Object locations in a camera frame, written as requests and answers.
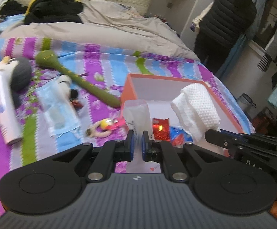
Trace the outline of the red foil snack packet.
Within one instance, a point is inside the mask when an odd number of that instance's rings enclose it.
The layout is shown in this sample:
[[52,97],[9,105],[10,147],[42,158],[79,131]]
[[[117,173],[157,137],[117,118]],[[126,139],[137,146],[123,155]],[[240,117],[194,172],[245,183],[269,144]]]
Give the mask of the red foil snack packet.
[[152,119],[152,130],[154,133],[154,139],[161,141],[170,141],[170,125],[169,119]]

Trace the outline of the white paper towel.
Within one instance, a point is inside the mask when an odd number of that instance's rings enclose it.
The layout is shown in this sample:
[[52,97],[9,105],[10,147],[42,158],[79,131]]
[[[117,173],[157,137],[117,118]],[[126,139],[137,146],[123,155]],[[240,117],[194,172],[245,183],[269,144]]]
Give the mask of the white paper towel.
[[206,87],[200,83],[181,89],[180,95],[171,102],[171,108],[195,144],[208,130],[220,131],[220,117]]

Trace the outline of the beige duvet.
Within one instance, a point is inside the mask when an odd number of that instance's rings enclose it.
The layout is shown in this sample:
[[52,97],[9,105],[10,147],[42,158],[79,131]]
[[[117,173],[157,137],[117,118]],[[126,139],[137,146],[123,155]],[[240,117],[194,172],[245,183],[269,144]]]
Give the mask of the beige duvet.
[[39,37],[76,43],[100,44],[113,48],[198,60],[176,32],[160,19],[145,18],[134,8],[109,1],[84,3],[81,23],[17,22],[6,28],[0,38]]

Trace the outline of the white cabinet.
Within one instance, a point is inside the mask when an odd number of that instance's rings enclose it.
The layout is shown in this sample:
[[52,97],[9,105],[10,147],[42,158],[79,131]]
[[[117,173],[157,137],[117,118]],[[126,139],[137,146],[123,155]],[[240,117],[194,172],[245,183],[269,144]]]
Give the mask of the white cabinet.
[[190,29],[192,21],[213,0],[151,0],[148,14],[165,19],[176,31],[179,38],[191,50],[197,37],[197,31]]

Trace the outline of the clear plastic snack bag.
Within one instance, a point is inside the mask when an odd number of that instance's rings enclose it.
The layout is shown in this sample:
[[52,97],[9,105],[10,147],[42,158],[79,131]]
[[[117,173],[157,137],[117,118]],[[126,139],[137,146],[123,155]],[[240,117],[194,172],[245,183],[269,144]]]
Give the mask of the clear plastic snack bag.
[[127,164],[127,173],[152,173],[154,164],[145,162],[142,154],[143,132],[147,131],[154,139],[148,104],[143,99],[127,100],[124,103],[123,117],[129,130],[134,132],[133,160]]

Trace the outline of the grey white penguin plush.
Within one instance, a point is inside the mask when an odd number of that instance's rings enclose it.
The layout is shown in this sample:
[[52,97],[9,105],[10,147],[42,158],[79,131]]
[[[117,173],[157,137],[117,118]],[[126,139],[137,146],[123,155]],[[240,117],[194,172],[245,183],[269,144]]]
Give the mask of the grey white penguin plush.
[[32,67],[26,57],[12,58],[7,64],[10,71],[10,90],[15,108],[21,105],[19,92],[25,90],[32,78]]

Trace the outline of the orange cardboard box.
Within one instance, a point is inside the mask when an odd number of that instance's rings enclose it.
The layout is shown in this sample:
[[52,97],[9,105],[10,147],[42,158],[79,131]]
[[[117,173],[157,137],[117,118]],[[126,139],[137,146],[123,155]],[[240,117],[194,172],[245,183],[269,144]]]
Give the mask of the orange cardboard box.
[[[192,83],[200,83],[206,87],[220,117],[220,131],[226,130],[233,133],[244,132],[234,114],[229,111],[228,106],[212,90],[210,85],[203,81],[176,77],[129,74],[121,95],[123,109],[124,103],[127,100],[143,99],[148,104],[151,122],[153,118],[168,118],[170,126],[182,129],[175,112],[171,108],[171,102],[180,95],[181,89]],[[222,155],[225,153],[223,148],[208,143],[205,136],[197,145]]]

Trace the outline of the black clothes pile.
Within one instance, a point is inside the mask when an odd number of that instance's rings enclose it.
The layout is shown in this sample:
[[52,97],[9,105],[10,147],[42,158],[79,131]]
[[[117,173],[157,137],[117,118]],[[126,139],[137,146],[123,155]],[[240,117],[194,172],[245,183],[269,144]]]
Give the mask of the black clothes pile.
[[84,5],[78,0],[35,0],[31,3],[23,23],[48,24],[57,22],[82,23],[79,14]]

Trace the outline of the blue face mask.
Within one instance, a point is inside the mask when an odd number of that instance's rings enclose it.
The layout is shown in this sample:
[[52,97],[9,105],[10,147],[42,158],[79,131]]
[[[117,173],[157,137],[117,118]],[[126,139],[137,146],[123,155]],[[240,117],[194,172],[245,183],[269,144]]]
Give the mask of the blue face mask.
[[36,89],[50,136],[60,137],[80,127],[77,113],[62,87],[57,80],[52,80]]

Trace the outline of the person in black jacket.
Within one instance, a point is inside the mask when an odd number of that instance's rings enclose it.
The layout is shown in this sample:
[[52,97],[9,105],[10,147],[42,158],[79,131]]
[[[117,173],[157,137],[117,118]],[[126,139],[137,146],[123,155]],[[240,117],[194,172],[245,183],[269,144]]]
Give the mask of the person in black jacket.
[[256,14],[252,0],[214,0],[199,23],[194,45],[194,53],[209,71],[216,73],[220,69]]

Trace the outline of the green plush massage stick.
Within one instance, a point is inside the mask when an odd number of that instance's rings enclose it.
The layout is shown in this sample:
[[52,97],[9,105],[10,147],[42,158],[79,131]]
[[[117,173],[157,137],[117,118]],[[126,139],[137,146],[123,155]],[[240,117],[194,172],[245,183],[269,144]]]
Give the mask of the green plush massage stick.
[[108,106],[112,108],[121,107],[121,100],[118,97],[98,88],[88,81],[85,81],[81,76],[64,67],[53,51],[40,51],[35,57],[35,62],[37,65],[39,65],[39,67],[54,69],[61,74],[70,77],[71,80],[75,82],[78,86],[86,90],[88,93],[94,95],[96,98],[98,98],[100,101],[107,104]]

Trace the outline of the blue snack packet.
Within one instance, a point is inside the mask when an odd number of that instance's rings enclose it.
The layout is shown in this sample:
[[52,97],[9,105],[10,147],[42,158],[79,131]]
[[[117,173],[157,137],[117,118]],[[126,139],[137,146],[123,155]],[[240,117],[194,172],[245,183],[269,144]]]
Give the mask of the blue snack packet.
[[193,143],[192,137],[189,134],[187,134],[183,129],[178,127],[170,126],[170,139],[171,139],[171,144],[174,147],[179,147],[179,148],[182,148],[182,146],[186,142]]

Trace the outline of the small panda plush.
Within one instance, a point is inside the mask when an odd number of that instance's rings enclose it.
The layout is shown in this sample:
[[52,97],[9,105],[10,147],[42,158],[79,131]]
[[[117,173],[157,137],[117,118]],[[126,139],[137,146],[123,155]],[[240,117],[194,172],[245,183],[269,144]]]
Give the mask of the small panda plush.
[[78,98],[78,91],[71,89],[72,80],[67,75],[61,75],[57,79],[58,86],[63,93],[63,95],[69,100],[74,100]]

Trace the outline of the dark red patterned sachet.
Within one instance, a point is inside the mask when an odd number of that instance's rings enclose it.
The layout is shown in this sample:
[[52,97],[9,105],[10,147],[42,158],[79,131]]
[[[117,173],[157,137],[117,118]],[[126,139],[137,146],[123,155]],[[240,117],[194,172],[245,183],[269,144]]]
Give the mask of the dark red patterned sachet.
[[77,99],[72,100],[71,104],[76,110],[79,110],[79,109],[83,108],[83,105]]

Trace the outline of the pink feather ring toy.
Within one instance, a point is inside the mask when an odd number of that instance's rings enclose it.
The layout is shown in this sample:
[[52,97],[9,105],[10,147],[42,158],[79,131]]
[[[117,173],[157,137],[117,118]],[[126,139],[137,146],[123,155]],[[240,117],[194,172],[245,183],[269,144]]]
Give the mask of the pink feather ring toy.
[[107,138],[112,132],[125,125],[125,120],[105,118],[91,125],[85,135],[90,138]]

